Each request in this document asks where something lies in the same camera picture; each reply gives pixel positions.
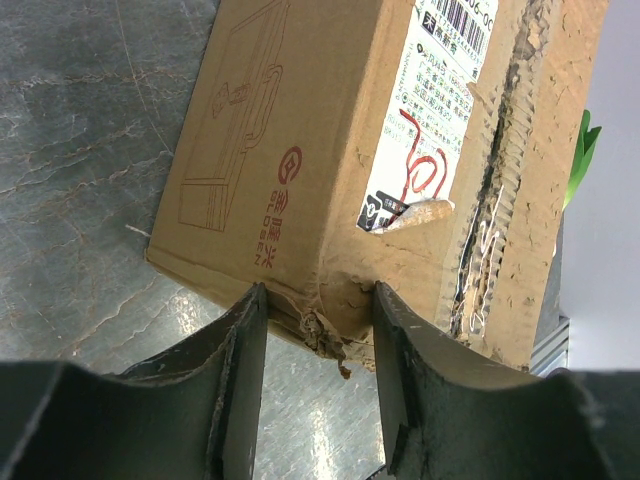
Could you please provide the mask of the brown cardboard express box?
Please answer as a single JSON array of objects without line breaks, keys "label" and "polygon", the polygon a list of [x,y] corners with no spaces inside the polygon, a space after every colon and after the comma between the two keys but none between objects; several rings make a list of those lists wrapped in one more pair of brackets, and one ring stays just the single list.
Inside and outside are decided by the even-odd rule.
[{"label": "brown cardboard express box", "polygon": [[373,290],[531,362],[605,1],[224,1],[146,257],[374,363]]}]

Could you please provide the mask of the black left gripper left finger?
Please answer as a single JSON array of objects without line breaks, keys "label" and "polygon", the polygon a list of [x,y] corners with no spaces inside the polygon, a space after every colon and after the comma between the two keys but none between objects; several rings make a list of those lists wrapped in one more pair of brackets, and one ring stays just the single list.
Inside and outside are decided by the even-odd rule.
[{"label": "black left gripper left finger", "polygon": [[5,479],[248,479],[265,365],[265,287],[119,374],[1,366]]}]

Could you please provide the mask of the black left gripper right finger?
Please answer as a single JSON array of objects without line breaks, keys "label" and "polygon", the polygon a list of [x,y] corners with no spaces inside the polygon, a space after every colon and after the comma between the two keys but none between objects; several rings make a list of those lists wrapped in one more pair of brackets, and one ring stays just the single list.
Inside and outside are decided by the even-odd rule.
[{"label": "black left gripper right finger", "polygon": [[423,320],[385,283],[373,333],[390,479],[635,479],[639,375],[490,360]]}]

